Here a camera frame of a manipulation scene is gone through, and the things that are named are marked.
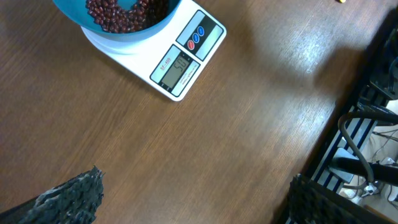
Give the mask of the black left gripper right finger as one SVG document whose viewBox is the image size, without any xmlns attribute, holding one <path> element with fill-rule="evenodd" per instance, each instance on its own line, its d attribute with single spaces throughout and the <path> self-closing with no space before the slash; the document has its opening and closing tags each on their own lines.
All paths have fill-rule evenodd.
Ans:
<svg viewBox="0 0 398 224">
<path fill-rule="evenodd" d="M 290 182 L 289 217 L 295 223 L 393 224 L 301 174 Z"/>
</svg>

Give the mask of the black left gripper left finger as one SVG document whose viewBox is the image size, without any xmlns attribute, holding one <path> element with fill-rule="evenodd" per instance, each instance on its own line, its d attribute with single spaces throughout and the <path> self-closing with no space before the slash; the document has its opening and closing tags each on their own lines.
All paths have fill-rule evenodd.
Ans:
<svg viewBox="0 0 398 224">
<path fill-rule="evenodd" d="M 97 167 L 1 213 L 1 223 L 93 223 L 102 203 L 103 172 Z"/>
</svg>

